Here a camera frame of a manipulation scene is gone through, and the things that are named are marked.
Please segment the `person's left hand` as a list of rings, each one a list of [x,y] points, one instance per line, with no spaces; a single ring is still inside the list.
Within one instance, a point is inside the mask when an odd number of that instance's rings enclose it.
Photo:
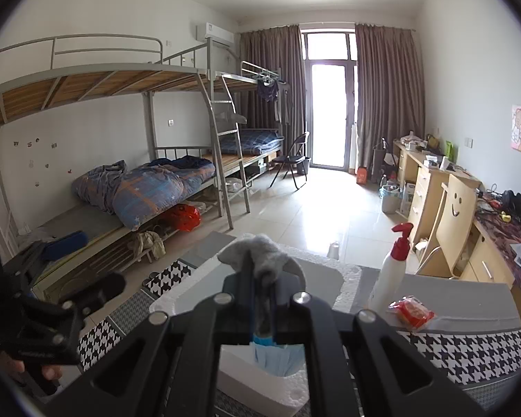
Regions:
[[[5,352],[0,353],[0,362],[10,377],[18,377],[27,372],[26,365],[22,360],[14,360]],[[39,366],[39,368],[39,374],[31,368],[30,375],[42,377],[49,381],[59,380],[63,377],[63,369],[60,365],[44,365]]]

